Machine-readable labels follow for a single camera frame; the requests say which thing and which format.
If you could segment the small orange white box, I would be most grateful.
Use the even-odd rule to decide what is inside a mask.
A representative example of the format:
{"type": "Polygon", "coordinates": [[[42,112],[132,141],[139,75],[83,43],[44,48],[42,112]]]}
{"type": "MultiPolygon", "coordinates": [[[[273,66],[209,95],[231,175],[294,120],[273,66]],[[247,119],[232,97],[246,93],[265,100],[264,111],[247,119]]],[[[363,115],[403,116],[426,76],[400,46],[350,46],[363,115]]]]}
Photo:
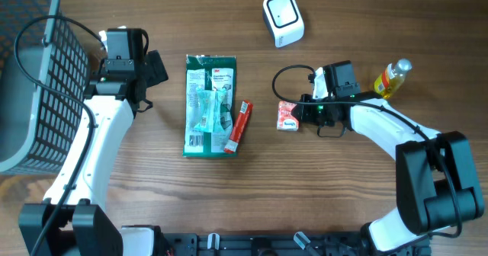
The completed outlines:
{"type": "Polygon", "coordinates": [[[277,130],[298,131],[299,121],[292,115],[292,110],[296,104],[280,101],[278,104],[277,130]]]}

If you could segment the green white wipes packet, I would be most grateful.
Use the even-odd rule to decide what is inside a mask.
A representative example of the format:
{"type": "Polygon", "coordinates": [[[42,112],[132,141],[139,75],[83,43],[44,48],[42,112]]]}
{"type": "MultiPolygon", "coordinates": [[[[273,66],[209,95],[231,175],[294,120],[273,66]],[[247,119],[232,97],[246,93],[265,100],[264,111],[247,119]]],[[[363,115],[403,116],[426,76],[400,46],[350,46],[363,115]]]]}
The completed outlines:
{"type": "Polygon", "coordinates": [[[236,58],[186,56],[185,142],[188,158],[225,158],[233,130],[236,58]]]}

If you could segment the yellow dish soap bottle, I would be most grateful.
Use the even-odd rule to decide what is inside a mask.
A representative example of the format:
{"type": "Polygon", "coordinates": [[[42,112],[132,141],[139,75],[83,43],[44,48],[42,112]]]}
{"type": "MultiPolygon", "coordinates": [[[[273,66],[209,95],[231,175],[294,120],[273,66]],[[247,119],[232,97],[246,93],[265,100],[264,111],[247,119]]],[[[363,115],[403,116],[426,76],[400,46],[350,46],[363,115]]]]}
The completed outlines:
{"type": "Polygon", "coordinates": [[[408,59],[400,59],[389,64],[377,77],[373,89],[382,98],[389,99],[404,83],[412,64],[408,59]]]}

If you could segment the red stick sachet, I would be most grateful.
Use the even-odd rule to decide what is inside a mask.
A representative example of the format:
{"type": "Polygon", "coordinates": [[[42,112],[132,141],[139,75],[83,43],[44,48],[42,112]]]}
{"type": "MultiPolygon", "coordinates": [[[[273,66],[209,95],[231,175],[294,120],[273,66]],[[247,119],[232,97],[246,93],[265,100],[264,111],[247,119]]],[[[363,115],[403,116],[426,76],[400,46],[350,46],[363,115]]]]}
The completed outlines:
{"type": "Polygon", "coordinates": [[[234,124],[228,142],[224,147],[225,153],[233,154],[237,152],[239,142],[251,116],[252,109],[253,104],[250,101],[244,100],[242,102],[241,108],[239,110],[239,116],[237,117],[236,123],[234,124]]]}

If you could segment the clear teal small packet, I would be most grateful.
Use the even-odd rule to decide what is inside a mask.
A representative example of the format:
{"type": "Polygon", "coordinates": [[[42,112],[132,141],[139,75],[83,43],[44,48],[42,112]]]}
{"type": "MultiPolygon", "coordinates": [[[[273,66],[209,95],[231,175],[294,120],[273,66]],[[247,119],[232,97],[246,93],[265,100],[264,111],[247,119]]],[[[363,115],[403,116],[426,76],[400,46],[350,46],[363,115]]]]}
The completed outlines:
{"type": "Polygon", "coordinates": [[[222,133],[224,128],[220,121],[221,107],[226,100],[227,90],[197,90],[199,114],[194,129],[204,133],[222,133]]]}

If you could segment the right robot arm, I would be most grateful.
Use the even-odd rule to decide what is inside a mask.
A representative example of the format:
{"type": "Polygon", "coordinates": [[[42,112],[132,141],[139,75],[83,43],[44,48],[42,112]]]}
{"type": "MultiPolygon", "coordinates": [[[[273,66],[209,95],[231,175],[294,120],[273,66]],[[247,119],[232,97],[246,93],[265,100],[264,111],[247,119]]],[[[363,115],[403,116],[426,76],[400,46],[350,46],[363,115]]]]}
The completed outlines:
{"type": "Polygon", "coordinates": [[[375,91],[362,91],[349,61],[314,69],[312,85],[294,108],[302,123],[343,125],[366,136],[396,165],[396,207],[361,230],[362,253],[397,252],[427,238],[456,238],[464,222],[485,210],[470,143],[458,131],[441,133],[400,112],[375,91]]]}

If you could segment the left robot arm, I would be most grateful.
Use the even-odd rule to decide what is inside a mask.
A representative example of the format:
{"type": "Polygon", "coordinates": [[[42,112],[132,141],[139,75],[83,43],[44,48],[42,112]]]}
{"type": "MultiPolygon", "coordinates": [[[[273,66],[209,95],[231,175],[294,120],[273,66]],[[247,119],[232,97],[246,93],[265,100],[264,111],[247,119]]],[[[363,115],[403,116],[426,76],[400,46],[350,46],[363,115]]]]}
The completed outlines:
{"type": "Polygon", "coordinates": [[[82,118],[69,153],[41,203],[25,205],[19,227],[31,255],[166,255],[158,226],[117,228],[105,212],[120,144],[149,87],[168,75],[140,28],[110,29],[107,57],[89,78],[82,118]]]}

